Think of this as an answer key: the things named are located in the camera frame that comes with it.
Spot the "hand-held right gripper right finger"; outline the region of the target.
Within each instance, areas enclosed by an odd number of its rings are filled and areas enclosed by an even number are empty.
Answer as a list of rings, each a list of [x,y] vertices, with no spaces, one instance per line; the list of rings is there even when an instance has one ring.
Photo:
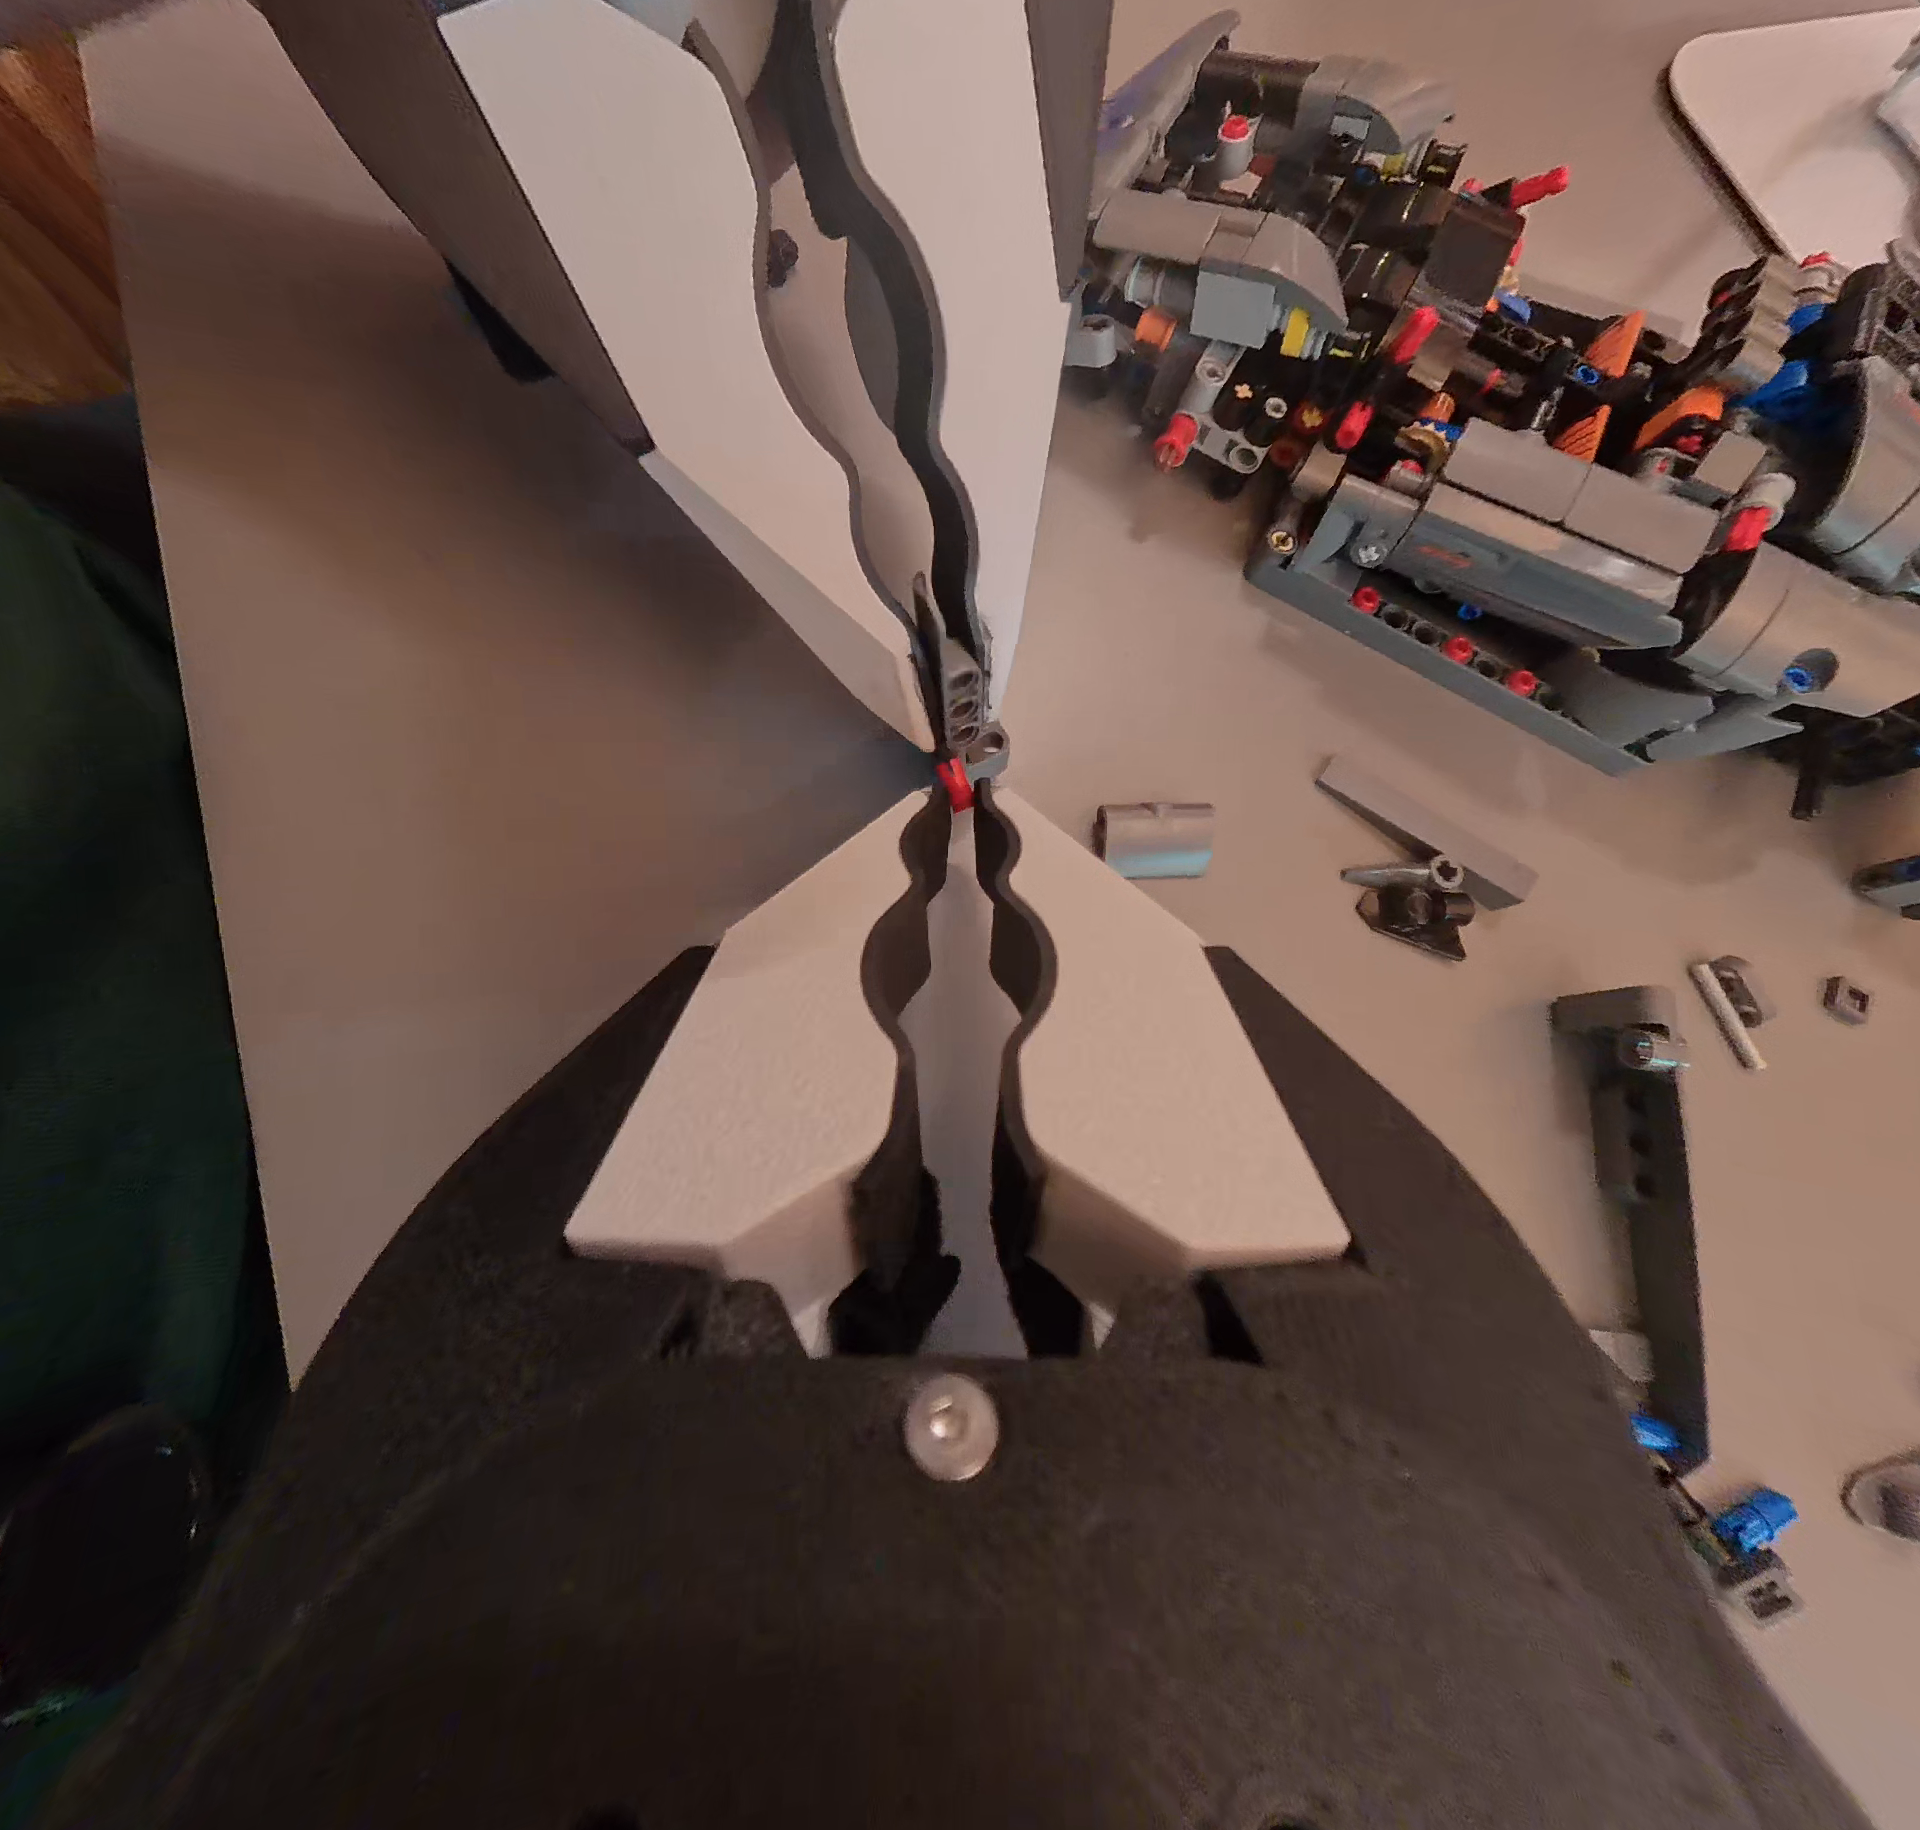
[[[979,790],[1000,1062],[992,1240],[1018,1312],[1338,1260],[1351,1227],[1196,932],[1010,790]]]

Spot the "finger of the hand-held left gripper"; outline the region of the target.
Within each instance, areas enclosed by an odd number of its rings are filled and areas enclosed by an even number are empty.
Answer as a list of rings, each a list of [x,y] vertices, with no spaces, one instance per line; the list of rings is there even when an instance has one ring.
[[[790,0],[808,204],[869,274],[853,354],[927,522],[920,638],[1000,719],[1037,551],[1066,303],[1024,0]]]
[[[933,751],[858,470],[768,339],[768,187],[706,32],[480,0],[440,35],[645,424],[642,468],[864,710]]]

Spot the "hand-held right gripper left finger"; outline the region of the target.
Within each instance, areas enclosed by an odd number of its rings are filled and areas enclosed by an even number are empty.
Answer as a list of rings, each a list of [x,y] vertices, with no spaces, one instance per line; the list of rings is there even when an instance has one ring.
[[[917,790],[721,933],[564,1243],[774,1288],[822,1320],[939,1260],[901,1029],[932,975],[949,793]]]

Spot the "dark grey lego liftarm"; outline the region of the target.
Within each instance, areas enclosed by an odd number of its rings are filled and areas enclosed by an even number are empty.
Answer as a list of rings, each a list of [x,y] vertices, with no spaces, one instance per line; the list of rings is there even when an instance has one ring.
[[[1010,761],[1010,742],[1001,721],[989,715],[989,679],[967,646],[949,636],[927,574],[913,581],[913,618],[933,761],[963,756],[977,793],[977,784],[1000,776]]]

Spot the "grey black lego car model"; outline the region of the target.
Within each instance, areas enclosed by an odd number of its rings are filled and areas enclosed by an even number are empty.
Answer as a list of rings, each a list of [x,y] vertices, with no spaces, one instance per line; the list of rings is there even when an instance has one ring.
[[[1690,346],[1521,291],[1454,98],[1221,14],[1098,111],[1066,366],[1154,465],[1269,499],[1245,580],[1607,776],[1918,773],[1918,248],[1759,259]]]

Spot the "white book stand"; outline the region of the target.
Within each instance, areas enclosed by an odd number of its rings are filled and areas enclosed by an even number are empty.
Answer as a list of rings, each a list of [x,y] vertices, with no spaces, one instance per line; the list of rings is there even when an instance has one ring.
[[[1669,61],[1669,93],[1788,259],[1918,248],[1918,8],[1701,35]]]

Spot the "light grey lego tube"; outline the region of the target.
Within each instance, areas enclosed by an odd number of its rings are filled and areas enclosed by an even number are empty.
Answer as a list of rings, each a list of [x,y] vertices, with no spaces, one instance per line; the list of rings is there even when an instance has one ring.
[[[1128,882],[1196,882],[1214,862],[1211,804],[1105,804],[1091,821],[1091,852]]]

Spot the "black angled lego piece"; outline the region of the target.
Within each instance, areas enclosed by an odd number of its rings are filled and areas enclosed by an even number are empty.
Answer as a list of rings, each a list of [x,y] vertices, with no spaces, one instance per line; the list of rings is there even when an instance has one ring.
[[[1344,885],[1359,889],[1356,916],[1389,941],[1444,961],[1464,961],[1464,933],[1475,922],[1475,895],[1466,871],[1447,856],[1402,865],[1344,869]]]

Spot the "grey flat lego tile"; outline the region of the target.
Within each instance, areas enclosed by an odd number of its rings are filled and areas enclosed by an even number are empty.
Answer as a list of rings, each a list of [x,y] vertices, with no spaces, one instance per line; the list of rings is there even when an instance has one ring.
[[[1408,856],[1449,860],[1482,909],[1514,909],[1536,888],[1531,865],[1475,833],[1457,814],[1428,810],[1351,761],[1333,756],[1318,766],[1313,784]]]

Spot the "dark grey long lego beam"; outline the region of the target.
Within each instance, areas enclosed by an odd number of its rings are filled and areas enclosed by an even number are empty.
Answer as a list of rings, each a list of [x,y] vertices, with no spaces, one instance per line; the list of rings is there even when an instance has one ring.
[[[1631,983],[1560,995],[1548,1014],[1586,1086],[1597,1186],[1628,1227],[1644,1417],[1670,1434],[1658,1453],[1690,1479],[1712,1458],[1712,1407],[1677,1002],[1658,983]]]

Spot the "light grey lego axle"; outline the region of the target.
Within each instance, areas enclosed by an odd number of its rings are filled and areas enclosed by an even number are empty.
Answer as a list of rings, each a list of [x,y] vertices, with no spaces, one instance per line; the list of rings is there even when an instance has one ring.
[[[1767,1059],[1754,1042],[1754,1029],[1776,1014],[1776,1006],[1753,961],[1744,956],[1716,956],[1693,961],[1687,975],[1735,1066],[1744,1072],[1763,1072]]]

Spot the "blue lego connector pieces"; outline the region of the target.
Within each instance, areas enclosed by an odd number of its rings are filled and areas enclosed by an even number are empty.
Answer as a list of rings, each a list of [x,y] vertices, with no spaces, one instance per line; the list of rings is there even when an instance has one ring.
[[[1796,1521],[1796,1503],[1780,1491],[1759,1489],[1712,1513],[1677,1468],[1685,1453],[1677,1430],[1644,1410],[1634,1410],[1628,1422],[1716,1597],[1754,1627],[1780,1624],[1798,1612],[1803,1600],[1776,1550],[1776,1540]]]

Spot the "person's green shirt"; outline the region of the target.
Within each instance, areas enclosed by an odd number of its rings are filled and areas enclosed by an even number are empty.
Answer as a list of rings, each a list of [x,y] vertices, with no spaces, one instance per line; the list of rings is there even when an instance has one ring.
[[[136,409],[4,416],[4,1728],[116,1694],[286,1394]]]

